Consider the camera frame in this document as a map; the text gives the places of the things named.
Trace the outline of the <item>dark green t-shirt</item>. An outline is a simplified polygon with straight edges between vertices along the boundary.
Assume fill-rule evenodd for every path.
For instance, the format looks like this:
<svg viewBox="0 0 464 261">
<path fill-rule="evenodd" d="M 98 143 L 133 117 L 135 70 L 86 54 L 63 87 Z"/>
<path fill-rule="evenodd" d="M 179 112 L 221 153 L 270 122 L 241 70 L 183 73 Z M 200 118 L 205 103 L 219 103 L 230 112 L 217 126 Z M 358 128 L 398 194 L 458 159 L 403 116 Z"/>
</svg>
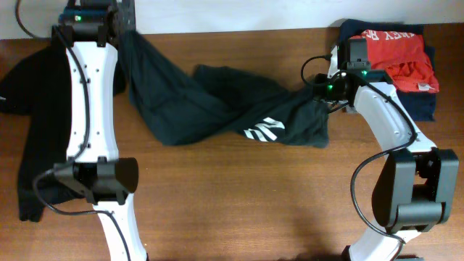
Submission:
<svg viewBox="0 0 464 261">
<path fill-rule="evenodd" d="M 310 87 L 290 91 L 231 67 L 197 65 L 187 75 L 134 30 L 121 35 L 118 62 L 132 104 L 164 145 L 227 132 L 259 142 L 328 145 L 328 106 L 313 99 Z"/>
</svg>

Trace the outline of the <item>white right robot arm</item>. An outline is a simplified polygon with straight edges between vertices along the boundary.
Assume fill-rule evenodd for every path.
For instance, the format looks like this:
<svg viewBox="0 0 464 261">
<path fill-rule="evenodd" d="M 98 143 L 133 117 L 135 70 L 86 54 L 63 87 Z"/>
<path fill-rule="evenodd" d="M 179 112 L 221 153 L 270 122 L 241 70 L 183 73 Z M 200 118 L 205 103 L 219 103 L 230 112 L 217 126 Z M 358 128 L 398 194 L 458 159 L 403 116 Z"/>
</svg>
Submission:
<svg viewBox="0 0 464 261">
<path fill-rule="evenodd" d="M 421 132 L 399 100 L 392 79 L 385 71 L 372 69 L 364 38 L 338 43 L 324 58 L 330 67 L 311 84 L 316 97 L 352 107 L 381 147 L 352 174 L 352 203 L 367 229 L 345 247 L 341 257 L 403 260 L 407 242 L 449 220 L 459 159 L 453 150 L 438 148 Z M 357 202 L 355 183 L 360 171 L 380 158 L 385 164 L 373 189 L 374 219 L 369 221 Z"/>
</svg>

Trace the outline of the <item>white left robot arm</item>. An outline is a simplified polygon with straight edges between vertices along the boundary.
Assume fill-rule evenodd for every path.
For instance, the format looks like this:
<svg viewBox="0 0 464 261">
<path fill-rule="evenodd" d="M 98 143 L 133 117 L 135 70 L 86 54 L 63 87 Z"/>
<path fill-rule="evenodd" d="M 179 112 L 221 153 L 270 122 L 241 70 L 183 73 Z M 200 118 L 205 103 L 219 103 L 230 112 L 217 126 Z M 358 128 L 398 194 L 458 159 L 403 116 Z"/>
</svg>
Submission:
<svg viewBox="0 0 464 261">
<path fill-rule="evenodd" d="M 138 163 L 120 157 L 113 123 L 119 37 L 135 26 L 134 1 L 72 1 L 56 29 L 70 66 L 71 130 L 53 176 L 91 204 L 111 260 L 149 258 L 134 211 Z"/>
</svg>

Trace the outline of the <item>red printed t-shirt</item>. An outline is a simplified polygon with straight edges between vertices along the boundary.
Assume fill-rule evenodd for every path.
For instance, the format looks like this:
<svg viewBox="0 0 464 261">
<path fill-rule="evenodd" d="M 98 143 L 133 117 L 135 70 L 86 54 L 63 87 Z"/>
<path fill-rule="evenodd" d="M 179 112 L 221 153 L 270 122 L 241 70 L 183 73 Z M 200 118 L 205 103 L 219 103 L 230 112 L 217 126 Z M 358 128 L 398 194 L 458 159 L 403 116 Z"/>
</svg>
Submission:
<svg viewBox="0 0 464 261">
<path fill-rule="evenodd" d="M 392 30 L 364 30 L 353 38 L 366 40 L 371 68 L 385 71 L 396 89 L 405 93 L 439 92 L 439 81 L 425 53 L 423 36 Z"/>
</svg>

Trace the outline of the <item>navy blue folded garment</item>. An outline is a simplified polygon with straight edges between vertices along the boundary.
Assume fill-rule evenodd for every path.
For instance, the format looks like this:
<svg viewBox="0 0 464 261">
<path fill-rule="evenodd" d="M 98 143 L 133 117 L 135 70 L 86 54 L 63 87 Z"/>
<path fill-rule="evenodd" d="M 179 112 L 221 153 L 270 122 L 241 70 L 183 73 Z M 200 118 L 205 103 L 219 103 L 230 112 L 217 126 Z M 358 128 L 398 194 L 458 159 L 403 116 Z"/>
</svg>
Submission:
<svg viewBox="0 0 464 261">
<path fill-rule="evenodd" d="M 408 25 L 395 22 L 365 22 L 362 20 L 347 19 L 340 25 L 338 42 L 345 41 L 352 36 L 360 35 L 365 30 L 387 30 L 423 35 L 424 25 Z M 436 94 L 426 94 L 424 92 L 407 93 L 398 90 L 397 95 L 414 121 L 434 121 Z"/>
</svg>

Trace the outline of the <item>black zip-neck sweater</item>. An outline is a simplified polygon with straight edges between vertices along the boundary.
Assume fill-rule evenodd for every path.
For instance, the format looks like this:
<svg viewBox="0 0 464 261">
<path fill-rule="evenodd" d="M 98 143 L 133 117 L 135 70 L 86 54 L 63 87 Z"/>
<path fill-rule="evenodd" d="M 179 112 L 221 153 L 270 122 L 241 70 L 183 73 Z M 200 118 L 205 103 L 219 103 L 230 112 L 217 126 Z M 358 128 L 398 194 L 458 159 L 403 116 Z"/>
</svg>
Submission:
<svg viewBox="0 0 464 261">
<path fill-rule="evenodd" d="M 124 92 L 117 49 L 78 41 L 66 49 L 55 38 L 22 59 L 1 80 L 1 112 L 30 116 L 17 174 L 19 219 L 39 222 L 44 212 L 33 180 L 54 164 L 119 157 L 113 96 Z"/>
</svg>

